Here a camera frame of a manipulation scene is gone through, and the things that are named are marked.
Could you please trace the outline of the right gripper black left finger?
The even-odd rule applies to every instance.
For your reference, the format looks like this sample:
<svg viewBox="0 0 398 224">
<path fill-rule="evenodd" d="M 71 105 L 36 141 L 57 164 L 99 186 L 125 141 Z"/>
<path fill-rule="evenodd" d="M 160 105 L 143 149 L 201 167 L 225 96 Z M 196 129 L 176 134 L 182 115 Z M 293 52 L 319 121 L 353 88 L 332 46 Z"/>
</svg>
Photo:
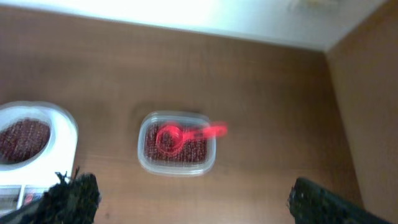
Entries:
<svg viewBox="0 0 398 224">
<path fill-rule="evenodd" d="M 57 172 L 59 183 L 41 198 L 1 217 L 1 224 L 92 224 L 101 201 L 96 176 Z"/>
</svg>

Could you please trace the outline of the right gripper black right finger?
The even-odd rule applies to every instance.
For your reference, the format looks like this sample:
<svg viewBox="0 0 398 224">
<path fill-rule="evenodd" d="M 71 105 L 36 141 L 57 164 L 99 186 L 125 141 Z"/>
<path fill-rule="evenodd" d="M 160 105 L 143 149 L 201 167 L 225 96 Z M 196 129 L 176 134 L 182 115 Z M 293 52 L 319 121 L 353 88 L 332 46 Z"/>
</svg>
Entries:
<svg viewBox="0 0 398 224">
<path fill-rule="evenodd" d="M 295 224 L 390 224 L 303 177 L 289 193 L 288 208 Z"/>
</svg>

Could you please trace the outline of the orange measuring scoop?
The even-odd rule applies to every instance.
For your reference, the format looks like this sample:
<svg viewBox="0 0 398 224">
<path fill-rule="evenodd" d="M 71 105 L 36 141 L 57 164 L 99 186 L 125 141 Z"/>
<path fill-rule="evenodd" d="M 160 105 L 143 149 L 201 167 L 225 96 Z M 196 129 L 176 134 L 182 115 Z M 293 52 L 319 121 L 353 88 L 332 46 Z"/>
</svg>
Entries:
<svg viewBox="0 0 398 224">
<path fill-rule="evenodd" d="M 168 122 L 159 128 L 155 143 L 161 153 L 170 157 L 180 153 L 186 142 L 219 138 L 227 133 L 228 125 L 223 122 L 185 129 L 179 123 Z"/>
</svg>

